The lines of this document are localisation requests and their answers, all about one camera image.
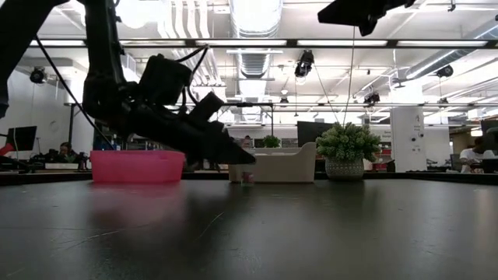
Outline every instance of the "security camera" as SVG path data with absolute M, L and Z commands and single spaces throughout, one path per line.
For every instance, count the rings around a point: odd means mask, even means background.
M 437 70 L 436 76 L 438 76 L 439 78 L 451 77 L 453 73 L 454 73 L 453 67 L 451 67 L 451 65 L 446 65 L 443 68 Z
M 314 56 L 311 50 L 304 50 L 303 55 L 298 61 L 294 75 L 296 78 L 305 79 L 309 72 L 311 72 L 312 65 L 314 64 Z
M 47 82 L 47 73 L 45 73 L 45 68 L 35 67 L 30 74 L 30 81 L 36 83 L 37 85 L 42 85 Z
M 365 95 L 363 103 L 369 104 L 369 106 L 373 106 L 375 103 L 378 103 L 380 101 L 381 97 L 379 96 L 379 93 L 372 92 Z

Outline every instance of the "black cable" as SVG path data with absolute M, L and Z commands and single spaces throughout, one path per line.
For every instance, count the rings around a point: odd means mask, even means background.
M 209 47 L 205 47 L 204 51 L 202 52 L 201 58 L 199 58 L 199 61 L 197 61 L 197 64 L 195 65 L 194 69 L 192 70 L 192 77 L 194 76 L 194 74 L 197 72 L 197 70 L 201 66 L 202 61 L 204 61 L 205 55 L 208 53 L 208 51 L 209 51 Z M 187 86 L 187 92 L 188 92 L 188 95 L 190 96 L 190 99 L 192 99 L 192 102 L 194 102 L 194 104 L 197 105 L 198 101 L 195 99 L 194 95 L 192 94 L 192 91 L 190 90 L 190 85 Z
M 182 95 L 182 99 L 181 99 L 181 106 L 182 107 L 185 107 L 186 103 L 187 103 L 187 95 L 185 94 L 185 88 L 183 88 L 181 90 L 181 95 Z
M 199 61 L 197 62 L 197 65 L 194 67 L 194 70 L 192 70 L 192 75 L 194 75 L 196 72 L 197 72 L 197 69 L 199 68 L 199 66 L 201 66 L 201 63 L 202 61 L 204 60 L 205 58 L 205 55 L 208 53 L 208 50 L 209 48 L 205 48 L 204 51 L 202 52 L 202 55 L 201 55 L 201 58 L 199 59 Z
M 81 106 L 81 104 L 78 102 L 78 100 L 76 100 L 76 97 L 72 94 L 72 92 L 71 92 L 68 84 L 65 82 L 65 80 L 62 77 L 61 73 L 57 69 L 57 66 L 55 66 L 55 63 L 52 61 L 52 58 L 47 53 L 47 50 L 45 49 L 44 45 L 41 43 L 40 38 L 38 37 L 38 35 L 36 35 L 34 37 L 34 39 L 38 43 L 38 47 L 40 47 L 41 52 L 44 53 L 44 56 L 47 59 L 48 63 L 54 69 L 55 75 L 57 75 L 57 77 L 59 78 L 60 82 L 62 83 L 62 86 L 64 86 L 65 90 L 68 92 L 68 94 L 70 95 L 70 97 L 73 99 L 73 101 L 75 102 L 76 106 L 83 113 L 83 116 L 85 116 L 85 119 L 92 125 L 92 127 L 95 129 L 96 133 L 98 135 L 100 135 L 100 137 L 103 138 L 103 140 L 110 146 L 110 148 L 114 149 L 114 147 L 112 146 L 112 143 L 109 141 L 109 139 L 107 139 L 107 137 L 102 133 L 102 131 L 92 122 L 92 120 L 90 120 L 90 117 L 88 116 L 88 114 L 83 109 L 83 106 Z
M 207 50 L 207 49 L 209 49 L 209 46 L 207 46 L 207 45 L 206 45 L 206 46 L 202 46 L 202 47 L 198 48 L 197 50 L 192 51 L 190 54 L 187 54 L 187 55 L 185 55 L 185 56 L 184 56 L 184 57 L 182 57 L 182 58 L 178 58 L 178 59 L 176 60 L 176 62 L 183 62 L 183 61 L 186 61 L 186 60 L 188 60 L 188 59 L 190 59 L 190 58 L 193 58 L 196 54 L 200 53 L 202 50 Z

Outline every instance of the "pink bin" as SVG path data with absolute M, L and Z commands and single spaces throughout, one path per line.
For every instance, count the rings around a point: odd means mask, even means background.
M 95 183 L 161 184 L 181 179 L 185 155 L 173 151 L 92 151 Z

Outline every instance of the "potted plant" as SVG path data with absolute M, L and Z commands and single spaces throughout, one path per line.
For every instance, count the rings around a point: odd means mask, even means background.
M 361 180 L 363 159 L 376 160 L 381 138 L 370 132 L 367 125 L 335 123 L 317 138 L 317 153 L 325 158 L 327 176 L 333 180 Z
M 266 135 L 263 138 L 263 144 L 265 144 L 265 148 L 278 148 L 280 146 L 280 139 L 273 135 Z

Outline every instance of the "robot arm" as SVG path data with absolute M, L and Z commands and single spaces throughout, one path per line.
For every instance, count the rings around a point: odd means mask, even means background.
M 0 8 L 0 110 L 8 107 L 7 79 L 30 46 L 50 11 L 68 0 L 6 0 Z M 192 70 L 161 54 L 152 56 L 139 83 L 127 82 L 121 68 L 123 49 L 117 37 L 113 0 L 81 0 L 86 8 L 86 45 L 89 71 L 82 106 L 127 136 L 132 133 L 185 152 L 190 160 L 209 159 L 217 163 L 253 163 L 255 158 L 230 139 L 223 124 L 209 118 L 223 105 L 214 93 L 199 101 L 189 113 L 165 108 L 185 98 Z M 26 19 L 22 32 L 9 25 L 16 17 Z

